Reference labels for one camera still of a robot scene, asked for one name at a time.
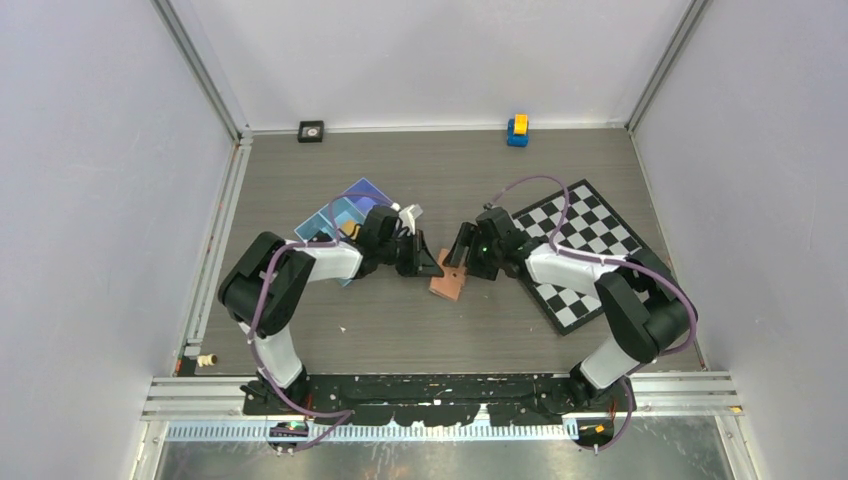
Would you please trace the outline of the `orange leather card holder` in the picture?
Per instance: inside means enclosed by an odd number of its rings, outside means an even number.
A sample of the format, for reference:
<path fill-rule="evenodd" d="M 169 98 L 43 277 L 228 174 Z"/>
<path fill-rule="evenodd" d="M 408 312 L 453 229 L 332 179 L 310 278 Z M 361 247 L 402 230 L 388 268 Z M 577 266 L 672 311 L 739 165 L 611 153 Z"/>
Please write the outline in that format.
<path fill-rule="evenodd" d="M 432 277 L 429 284 L 429 292 L 443 299 L 458 301 L 466 283 L 466 269 L 464 267 L 443 267 L 441 277 Z"/>

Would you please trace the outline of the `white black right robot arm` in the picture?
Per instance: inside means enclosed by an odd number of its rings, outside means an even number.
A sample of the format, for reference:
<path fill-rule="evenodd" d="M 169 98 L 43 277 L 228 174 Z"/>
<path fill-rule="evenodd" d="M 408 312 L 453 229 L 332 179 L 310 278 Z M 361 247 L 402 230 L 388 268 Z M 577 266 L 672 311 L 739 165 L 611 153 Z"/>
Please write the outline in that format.
<path fill-rule="evenodd" d="M 533 237 L 495 207 L 461 225 L 442 261 L 468 275 L 494 280 L 499 273 L 573 290 L 597 299 L 610 336 L 575 365 L 565 382 L 574 403 L 596 410 L 611 386 L 659 356 L 690 345 L 697 313 L 666 265 L 642 248 L 630 256 L 565 248 Z"/>

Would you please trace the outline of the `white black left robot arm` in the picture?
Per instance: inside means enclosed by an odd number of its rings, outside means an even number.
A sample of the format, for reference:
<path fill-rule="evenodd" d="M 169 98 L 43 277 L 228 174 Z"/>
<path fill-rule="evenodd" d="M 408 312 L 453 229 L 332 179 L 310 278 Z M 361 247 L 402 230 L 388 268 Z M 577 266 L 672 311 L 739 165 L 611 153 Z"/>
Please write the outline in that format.
<path fill-rule="evenodd" d="M 319 233 L 310 242 L 260 233 L 218 288 L 218 302 L 244 331 L 268 400 L 280 412 L 298 412 L 307 398 L 306 368 L 290 322 L 308 284 L 356 280 L 388 265 L 402 277 L 441 278 L 424 234 L 401 212 L 374 206 L 363 222 L 335 238 Z"/>

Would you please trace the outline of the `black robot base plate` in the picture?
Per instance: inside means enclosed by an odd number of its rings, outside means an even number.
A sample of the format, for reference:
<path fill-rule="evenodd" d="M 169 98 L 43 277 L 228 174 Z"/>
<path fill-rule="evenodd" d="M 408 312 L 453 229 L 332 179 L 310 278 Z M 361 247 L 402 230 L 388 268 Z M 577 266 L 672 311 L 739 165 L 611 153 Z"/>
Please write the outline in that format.
<path fill-rule="evenodd" d="M 284 398 L 256 377 L 240 390 L 246 415 L 305 413 L 322 426 L 449 427 L 482 418 L 496 427 L 553 425 L 572 413 L 622 419 L 636 406 L 630 383 L 595 392 L 551 373 L 316 374 L 297 380 Z"/>

